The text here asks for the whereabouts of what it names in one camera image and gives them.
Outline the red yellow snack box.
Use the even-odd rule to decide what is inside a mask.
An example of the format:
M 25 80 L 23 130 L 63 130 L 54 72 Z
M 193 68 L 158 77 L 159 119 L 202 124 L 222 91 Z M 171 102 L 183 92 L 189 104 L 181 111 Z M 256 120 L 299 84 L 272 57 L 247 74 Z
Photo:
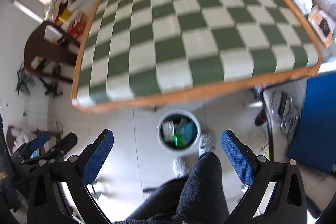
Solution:
M 75 39 L 79 38 L 84 34 L 87 20 L 88 16 L 84 12 L 77 12 L 75 17 L 68 24 L 67 33 Z

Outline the silver foil blister pack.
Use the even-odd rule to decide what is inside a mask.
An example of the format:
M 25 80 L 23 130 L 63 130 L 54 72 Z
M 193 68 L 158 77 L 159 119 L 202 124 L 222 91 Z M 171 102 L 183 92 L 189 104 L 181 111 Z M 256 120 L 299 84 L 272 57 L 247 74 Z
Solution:
M 175 128 L 173 121 L 165 121 L 162 123 L 162 133 L 165 142 L 173 142 L 174 132 Z

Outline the black exercise bike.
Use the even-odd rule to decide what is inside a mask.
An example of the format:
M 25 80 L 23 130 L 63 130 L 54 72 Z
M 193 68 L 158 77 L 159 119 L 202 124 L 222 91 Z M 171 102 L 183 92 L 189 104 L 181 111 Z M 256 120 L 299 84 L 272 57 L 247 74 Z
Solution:
M 63 95 L 63 92 L 58 89 L 58 83 L 56 82 L 45 82 L 44 79 L 39 78 L 40 82 L 43 84 L 45 88 L 45 96 L 52 96 L 53 98 L 59 97 Z M 32 76 L 27 75 L 25 69 L 23 68 L 23 63 L 19 70 L 17 71 L 17 86 L 15 88 L 15 92 L 19 96 L 23 93 L 26 96 L 30 96 L 30 87 L 35 87 L 36 83 Z

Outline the red black flip-flop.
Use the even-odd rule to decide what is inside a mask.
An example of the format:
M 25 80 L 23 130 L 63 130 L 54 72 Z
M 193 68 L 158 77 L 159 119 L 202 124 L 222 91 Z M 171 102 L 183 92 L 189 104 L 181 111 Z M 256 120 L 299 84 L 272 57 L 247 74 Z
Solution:
M 255 118 L 255 125 L 256 126 L 261 126 L 262 124 L 264 124 L 267 121 L 267 117 L 266 117 L 266 113 L 265 110 L 262 109 L 259 114 L 257 115 L 257 117 Z

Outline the blue paper envelope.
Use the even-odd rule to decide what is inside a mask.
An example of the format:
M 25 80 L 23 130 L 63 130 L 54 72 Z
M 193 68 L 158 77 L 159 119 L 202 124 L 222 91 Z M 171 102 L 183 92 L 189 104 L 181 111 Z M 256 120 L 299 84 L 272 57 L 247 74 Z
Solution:
M 180 132 L 184 134 L 187 141 L 187 148 L 193 143 L 194 139 L 197 136 L 197 127 L 193 122 L 189 122 L 179 126 L 179 128 L 175 132 Z

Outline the white plastic shopping bag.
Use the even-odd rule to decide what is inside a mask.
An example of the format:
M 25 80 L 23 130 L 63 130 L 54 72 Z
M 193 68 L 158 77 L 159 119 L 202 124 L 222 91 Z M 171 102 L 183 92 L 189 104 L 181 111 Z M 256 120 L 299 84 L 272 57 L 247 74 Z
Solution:
M 269 142 L 267 134 L 264 131 L 255 131 L 251 136 L 251 149 L 255 155 L 265 156 L 268 160 L 270 159 L 269 155 Z

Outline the green white checkered tablecloth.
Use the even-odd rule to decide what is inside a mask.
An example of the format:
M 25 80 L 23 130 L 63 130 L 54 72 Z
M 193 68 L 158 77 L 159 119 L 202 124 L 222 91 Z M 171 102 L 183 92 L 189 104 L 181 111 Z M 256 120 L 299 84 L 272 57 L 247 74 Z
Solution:
M 95 0 L 71 99 L 86 113 L 155 107 L 314 76 L 321 63 L 291 0 Z

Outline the dark wooden chair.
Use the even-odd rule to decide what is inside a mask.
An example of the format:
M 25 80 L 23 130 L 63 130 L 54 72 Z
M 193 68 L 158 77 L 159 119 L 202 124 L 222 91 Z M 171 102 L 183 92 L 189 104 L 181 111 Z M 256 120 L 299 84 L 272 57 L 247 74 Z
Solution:
M 62 81 L 72 84 L 72 79 L 63 76 L 53 76 L 52 74 L 44 73 L 43 70 L 36 70 L 31 66 L 35 57 L 41 57 L 43 60 L 54 61 L 75 67 L 77 55 L 56 44 L 52 44 L 45 39 L 45 30 L 48 26 L 57 30 L 66 41 L 80 48 L 80 43 L 70 34 L 66 33 L 61 27 L 50 21 L 44 21 L 37 27 L 28 38 L 25 50 L 23 65 L 27 72 L 40 78 L 48 78 L 53 81 Z

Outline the left grey fuzzy slipper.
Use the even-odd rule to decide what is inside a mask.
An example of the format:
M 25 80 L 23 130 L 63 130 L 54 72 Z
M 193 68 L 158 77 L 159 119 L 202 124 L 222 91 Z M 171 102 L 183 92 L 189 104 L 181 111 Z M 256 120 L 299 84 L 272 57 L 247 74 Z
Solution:
M 189 174 L 189 167 L 184 157 L 178 157 L 174 159 L 173 172 L 176 178 L 184 177 Z

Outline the person's dark fleece legs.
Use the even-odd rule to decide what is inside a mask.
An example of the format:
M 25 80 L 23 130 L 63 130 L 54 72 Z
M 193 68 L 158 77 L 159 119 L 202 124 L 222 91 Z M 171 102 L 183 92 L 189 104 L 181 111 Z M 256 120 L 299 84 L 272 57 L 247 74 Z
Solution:
M 225 223 L 229 215 L 221 161 L 207 152 L 189 175 L 162 184 L 122 223 Z

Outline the green white medicine box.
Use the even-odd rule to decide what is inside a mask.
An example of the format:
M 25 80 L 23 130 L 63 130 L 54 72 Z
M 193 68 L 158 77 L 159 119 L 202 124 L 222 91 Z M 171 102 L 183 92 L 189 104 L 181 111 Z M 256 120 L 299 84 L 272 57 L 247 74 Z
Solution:
M 173 141 L 177 149 L 184 149 L 187 146 L 187 141 L 183 133 L 175 132 L 173 135 Z

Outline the grey fuzzy slipper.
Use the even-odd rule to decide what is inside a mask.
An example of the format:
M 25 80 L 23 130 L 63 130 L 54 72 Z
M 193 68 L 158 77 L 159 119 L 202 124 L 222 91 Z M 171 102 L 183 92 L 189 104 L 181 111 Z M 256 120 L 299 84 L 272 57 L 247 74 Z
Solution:
M 189 174 L 189 167 L 184 157 L 178 157 L 174 159 L 173 172 L 176 178 L 184 177 Z
M 211 133 L 203 133 L 199 139 L 198 157 L 199 159 L 209 152 L 215 152 L 216 144 Z

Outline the right grey fuzzy slipper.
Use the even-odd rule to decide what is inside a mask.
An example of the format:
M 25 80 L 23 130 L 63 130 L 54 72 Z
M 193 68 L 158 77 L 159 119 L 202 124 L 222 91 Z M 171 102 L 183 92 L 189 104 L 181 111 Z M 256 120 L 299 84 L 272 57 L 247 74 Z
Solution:
M 215 152 L 216 144 L 211 133 L 203 133 L 199 139 L 198 157 L 199 159 L 209 152 Z

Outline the white round trash bin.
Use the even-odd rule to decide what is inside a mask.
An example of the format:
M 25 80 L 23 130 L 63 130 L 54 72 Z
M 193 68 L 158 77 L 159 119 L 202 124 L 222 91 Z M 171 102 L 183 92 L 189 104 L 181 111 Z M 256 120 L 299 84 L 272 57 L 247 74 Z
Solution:
M 157 125 L 158 143 L 171 152 L 192 149 L 201 135 L 201 126 L 190 111 L 171 110 L 164 114 Z

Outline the orange snack package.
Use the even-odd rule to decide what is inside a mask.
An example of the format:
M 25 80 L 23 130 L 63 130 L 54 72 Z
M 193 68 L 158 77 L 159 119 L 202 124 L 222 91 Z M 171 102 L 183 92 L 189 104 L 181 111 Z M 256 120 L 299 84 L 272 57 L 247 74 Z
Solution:
M 311 9 L 311 12 L 308 15 L 308 21 L 318 34 L 323 46 L 329 48 L 334 42 L 334 22 L 329 20 L 328 15 L 323 10 L 320 10 L 317 5 L 313 6 Z

